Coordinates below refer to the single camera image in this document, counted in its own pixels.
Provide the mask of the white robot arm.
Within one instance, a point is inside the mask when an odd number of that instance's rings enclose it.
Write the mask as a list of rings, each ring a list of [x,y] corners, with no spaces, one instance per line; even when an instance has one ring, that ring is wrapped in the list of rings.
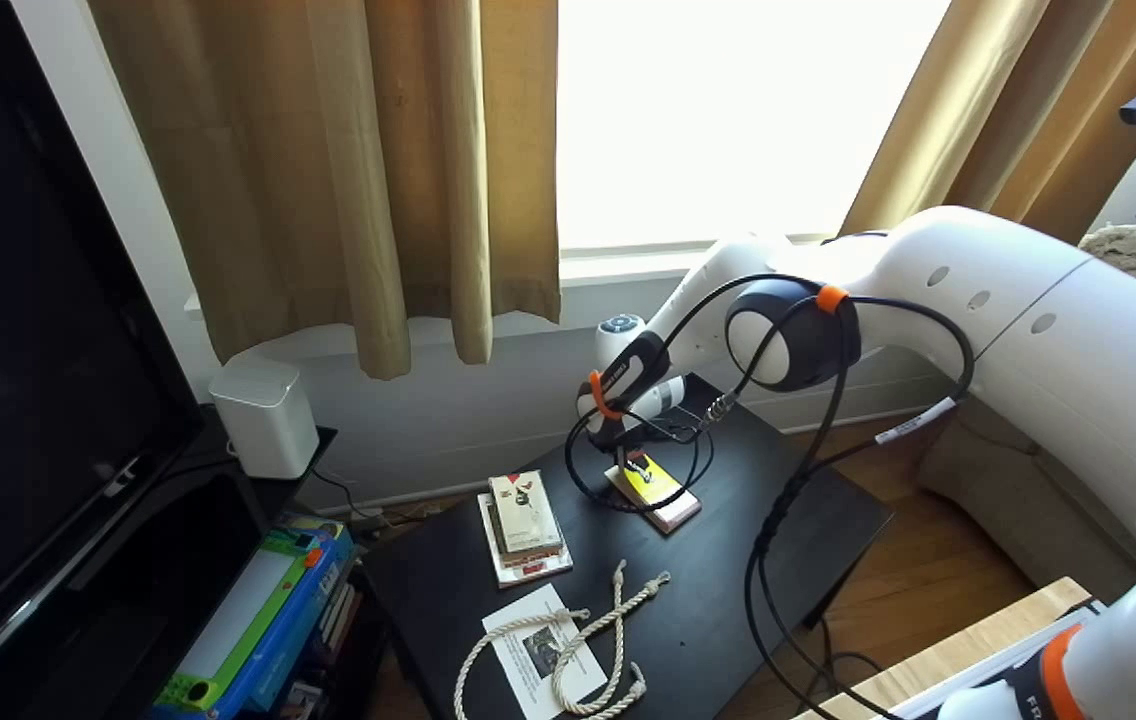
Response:
[[[886,349],[949,367],[1136,540],[1136,280],[972,206],[887,227],[854,275],[787,270],[756,243],[717,243],[583,381],[582,419],[596,443],[616,443],[711,354],[769,393],[797,393]],[[1136,583],[1025,659],[941,695],[927,720],[1136,720]]]

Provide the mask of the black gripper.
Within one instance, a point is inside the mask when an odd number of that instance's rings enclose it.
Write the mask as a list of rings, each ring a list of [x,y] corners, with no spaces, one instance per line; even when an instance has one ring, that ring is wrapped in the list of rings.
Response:
[[[678,402],[655,419],[644,419],[641,440],[655,446],[688,446],[692,457],[701,457],[711,443],[711,429],[695,408]]]

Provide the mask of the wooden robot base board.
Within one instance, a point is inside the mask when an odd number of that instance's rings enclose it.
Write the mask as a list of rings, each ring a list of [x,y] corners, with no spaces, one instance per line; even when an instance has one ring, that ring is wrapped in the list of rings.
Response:
[[[1052,630],[1092,610],[1092,590],[1062,574],[1031,595],[1022,595],[975,625],[887,662],[886,673],[826,698],[797,720],[886,720],[921,714],[949,691],[970,688],[1022,657],[1031,657]]]

